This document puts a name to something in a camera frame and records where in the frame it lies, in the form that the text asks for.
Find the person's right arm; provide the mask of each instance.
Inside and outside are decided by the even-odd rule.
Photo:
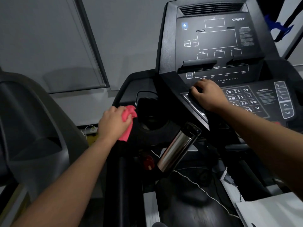
[[[201,87],[199,93],[195,86]],[[220,115],[265,165],[303,200],[303,135],[231,105],[211,80],[198,81],[191,93],[206,110]]]

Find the hand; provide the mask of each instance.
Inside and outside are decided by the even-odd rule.
[[[120,136],[126,131],[132,122],[132,117],[129,115],[127,120],[123,122],[122,113],[125,109],[126,107],[123,106],[120,106],[118,109],[111,106],[103,113],[98,125],[100,139],[116,142],[118,138],[120,138]]]
[[[202,88],[203,93],[198,92],[196,86]],[[191,87],[191,93],[208,111],[216,112],[225,105],[229,105],[222,89],[212,80],[202,79],[198,81]]]

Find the cup holder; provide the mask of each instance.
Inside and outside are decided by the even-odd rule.
[[[168,123],[163,104],[153,98],[140,98],[137,104],[138,121],[146,130],[157,130]]]

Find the pink cloth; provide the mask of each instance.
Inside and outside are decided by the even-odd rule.
[[[128,105],[126,106],[126,110],[123,111],[122,113],[122,121],[125,122],[127,120],[127,117],[129,115],[132,116],[132,118],[137,118],[137,113],[135,112],[135,106],[132,105]],[[129,138],[129,134],[131,133],[131,129],[132,129],[132,123],[133,121],[131,120],[131,124],[128,126],[127,130],[123,133],[123,135],[121,135],[121,137],[118,139],[120,141],[127,141]]]

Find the person's left arm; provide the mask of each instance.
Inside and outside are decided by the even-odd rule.
[[[131,123],[122,121],[125,107],[105,111],[99,137],[54,183],[32,203],[12,227],[78,226],[106,158]]]

